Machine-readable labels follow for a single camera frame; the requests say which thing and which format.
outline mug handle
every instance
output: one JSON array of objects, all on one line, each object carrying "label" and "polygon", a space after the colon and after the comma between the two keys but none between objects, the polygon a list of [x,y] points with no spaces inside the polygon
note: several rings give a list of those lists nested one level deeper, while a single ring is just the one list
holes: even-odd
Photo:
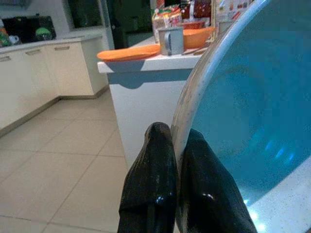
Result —
[{"label": "mug handle", "polygon": [[171,56],[172,54],[171,33],[170,32],[165,33],[164,39],[165,39],[165,49],[167,51],[167,54]]}]

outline gray mug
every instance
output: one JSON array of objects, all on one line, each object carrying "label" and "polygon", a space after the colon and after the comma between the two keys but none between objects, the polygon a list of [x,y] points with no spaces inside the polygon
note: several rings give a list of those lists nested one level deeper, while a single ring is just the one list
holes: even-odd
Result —
[{"label": "gray mug", "polygon": [[183,27],[159,28],[162,55],[175,55],[184,52]]}]

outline white countertop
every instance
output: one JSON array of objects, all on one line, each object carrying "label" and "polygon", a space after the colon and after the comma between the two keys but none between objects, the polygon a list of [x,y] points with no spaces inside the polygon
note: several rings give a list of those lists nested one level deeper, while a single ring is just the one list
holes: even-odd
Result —
[{"label": "white countertop", "polygon": [[55,40],[46,40],[46,41],[38,41],[33,43],[21,44],[21,45],[12,45],[8,47],[0,48],[0,54],[12,52],[16,50],[26,50],[31,49],[33,47],[39,47],[44,45],[53,45],[53,44],[64,44],[64,43],[75,43],[75,42],[82,42],[85,40],[91,40],[94,38],[102,37],[101,34],[94,34],[94,35],[83,35],[83,36],[73,36],[73,37],[61,37]]},{"label": "white countertop", "polygon": [[[133,47],[155,44],[154,37],[150,37]],[[145,60],[125,62],[98,62],[100,73],[123,73],[138,71],[170,70],[170,69],[192,69],[202,55],[157,55]]]}]

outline kitchen cabinet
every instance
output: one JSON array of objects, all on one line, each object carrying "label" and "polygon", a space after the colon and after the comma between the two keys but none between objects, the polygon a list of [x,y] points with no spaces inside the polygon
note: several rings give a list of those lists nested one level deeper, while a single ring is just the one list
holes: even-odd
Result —
[{"label": "kitchen cabinet", "polygon": [[94,95],[81,43],[49,45],[46,49],[61,96]]},{"label": "kitchen cabinet", "polygon": [[1,48],[0,136],[7,132],[4,128],[55,98],[95,98],[108,83],[106,75],[97,70],[101,39],[38,42],[37,46],[12,46],[20,47],[14,51]]},{"label": "kitchen cabinet", "polygon": [[0,128],[4,128],[41,104],[21,51],[0,54],[0,73]]},{"label": "kitchen cabinet", "polygon": [[50,74],[46,53],[44,47],[22,51],[23,59],[30,69],[31,78],[42,105],[58,96],[57,83]]}]

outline orange bowl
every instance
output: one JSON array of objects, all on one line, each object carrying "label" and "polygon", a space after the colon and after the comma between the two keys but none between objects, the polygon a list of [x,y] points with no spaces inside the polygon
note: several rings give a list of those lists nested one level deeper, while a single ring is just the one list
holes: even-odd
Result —
[{"label": "orange bowl", "polygon": [[199,29],[205,27],[205,22],[204,21],[185,22],[185,23],[178,23],[177,26],[183,27],[184,29]]},{"label": "orange bowl", "polygon": [[195,49],[204,46],[206,40],[215,31],[214,27],[201,29],[184,29],[184,48]]}]

